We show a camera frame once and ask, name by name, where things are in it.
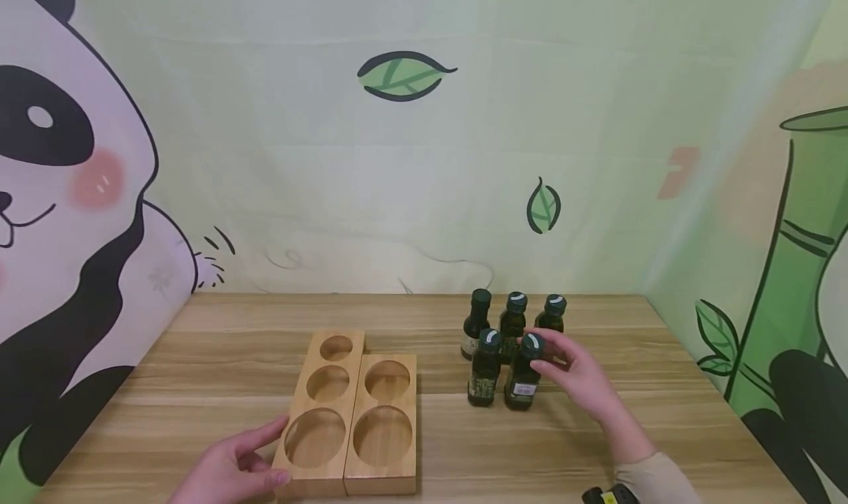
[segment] wood grain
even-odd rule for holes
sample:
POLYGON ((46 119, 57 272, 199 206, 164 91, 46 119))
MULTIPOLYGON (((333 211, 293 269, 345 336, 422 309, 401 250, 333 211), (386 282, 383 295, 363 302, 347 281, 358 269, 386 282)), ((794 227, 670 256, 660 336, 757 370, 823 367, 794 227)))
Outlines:
MULTIPOLYGON (((604 364, 705 503, 802 502, 645 298, 568 302, 565 332, 604 364)), ((542 303, 531 297, 530 318, 542 303)), ((601 432, 545 381, 528 413, 512 413, 500 397, 470 407, 469 364, 459 354, 468 310, 464 296, 199 294, 38 502, 163 503, 209 444, 289 409, 312 333, 336 329, 366 330, 368 352, 417 355, 420 481, 409 500, 579 503, 612 476, 601 432)))

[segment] oval hole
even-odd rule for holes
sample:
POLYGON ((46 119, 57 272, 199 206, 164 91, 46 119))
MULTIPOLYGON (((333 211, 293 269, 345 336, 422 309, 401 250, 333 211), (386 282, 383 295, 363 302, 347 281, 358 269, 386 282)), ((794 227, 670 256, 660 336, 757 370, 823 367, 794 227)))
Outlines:
POLYGON ((353 351, 353 342, 344 336, 331 336, 320 344, 320 355, 328 361, 340 361, 353 351))
POLYGON ((369 410, 353 430, 353 449, 362 461, 374 467, 397 463, 411 444, 412 424, 395 407, 369 410))
POLYGON ((350 375, 341 366, 324 366, 306 383, 306 393, 317 402, 330 402, 346 391, 350 375))
POLYGON ((366 389, 381 403, 402 396, 409 387, 409 370, 397 361, 381 361, 368 370, 366 389))
POLYGON ((283 447, 292 464, 312 469, 333 459, 344 442, 342 417, 329 408, 316 408, 295 419, 283 447))

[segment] dark glass bottle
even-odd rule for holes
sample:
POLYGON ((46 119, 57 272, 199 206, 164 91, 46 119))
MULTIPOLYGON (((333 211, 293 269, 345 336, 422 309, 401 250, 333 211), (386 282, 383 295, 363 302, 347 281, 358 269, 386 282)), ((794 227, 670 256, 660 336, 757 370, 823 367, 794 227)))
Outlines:
POLYGON ((503 400, 512 410, 530 408, 540 377, 539 372, 530 368, 530 361, 541 358, 543 352, 544 338, 533 333, 527 333, 521 338, 520 348, 515 353, 506 385, 503 386, 503 400))
POLYGON ((545 298, 545 310, 539 313, 539 316, 536 316, 534 326, 547 327, 548 330, 556 330, 562 333, 564 330, 562 315, 565 314, 566 305, 568 305, 568 301, 565 297, 559 294, 548 294, 548 297, 545 298))
POLYGON ((472 360, 480 332, 489 329, 489 306, 492 303, 492 294, 485 288, 477 288, 472 293, 472 313, 462 324, 462 344, 459 351, 462 357, 472 360))
POLYGON ((482 330, 472 359, 472 377, 468 380, 468 402, 474 407, 489 407, 495 400, 498 375, 501 374, 500 352, 501 334, 482 330))
POLYGON ((527 308, 528 297, 524 293, 509 293, 506 309, 501 313, 501 364, 512 363, 515 350, 518 349, 518 339, 524 335, 524 311, 527 308))

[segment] bottle cap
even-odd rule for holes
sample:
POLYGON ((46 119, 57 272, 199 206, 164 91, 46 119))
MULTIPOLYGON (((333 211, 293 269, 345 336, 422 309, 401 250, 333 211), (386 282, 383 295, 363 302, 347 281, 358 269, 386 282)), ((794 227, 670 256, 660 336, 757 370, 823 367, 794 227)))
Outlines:
POLYGON ((486 316, 489 313, 489 306, 492 303, 492 293, 485 290, 485 288, 477 288, 472 293, 472 314, 476 318, 481 318, 481 316, 486 316))
POLYGON ((501 350, 501 334, 495 330, 482 330, 478 352, 497 353, 501 350))
POLYGON ((535 335, 535 333, 527 333, 521 337, 521 355, 528 359, 540 359, 545 352, 545 339, 535 335))
POLYGON ((561 294, 548 294, 545 299, 545 312, 556 316, 562 316, 568 301, 561 294))
POLYGON ((489 307, 490 303, 492 303, 492 293, 486 291, 485 288, 475 288, 472 293, 472 305, 485 304, 486 307, 489 307))
POLYGON ((506 309, 510 313, 524 313, 528 308, 528 297, 523 292, 513 291, 506 298, 506 309))

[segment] leaf illustration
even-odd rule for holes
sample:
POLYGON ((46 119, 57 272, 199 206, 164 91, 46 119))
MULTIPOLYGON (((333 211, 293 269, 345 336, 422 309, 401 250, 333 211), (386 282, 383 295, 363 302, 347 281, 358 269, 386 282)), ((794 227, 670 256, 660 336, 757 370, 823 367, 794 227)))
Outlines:
POLYGON ((546 186, 539 177, 539 185, 528 201, 528 224, 537 234, 551 231, 559 219, 559 194, 551 186, 546 186))
POLYGON ((412 102, 433 92, 442 76, 452 74, 434 59, 418 52, 390 52, 372 57, 356 76, 367 92, 390 102, 412 102))
POLYGON ((699 299, 694 304, 694 310, 698 316, 698 331, 701 331, 704 342, 716 355, 720 355, 731 363, 735 361, 740 340, 736 335, 733 322, 727 318, 723 310, 705 299, 699 299))
POLYGON ((733 365, 720 355, 709 355, 698 361, 698 367, 708 374, 726 377, 733 370, 733 365))

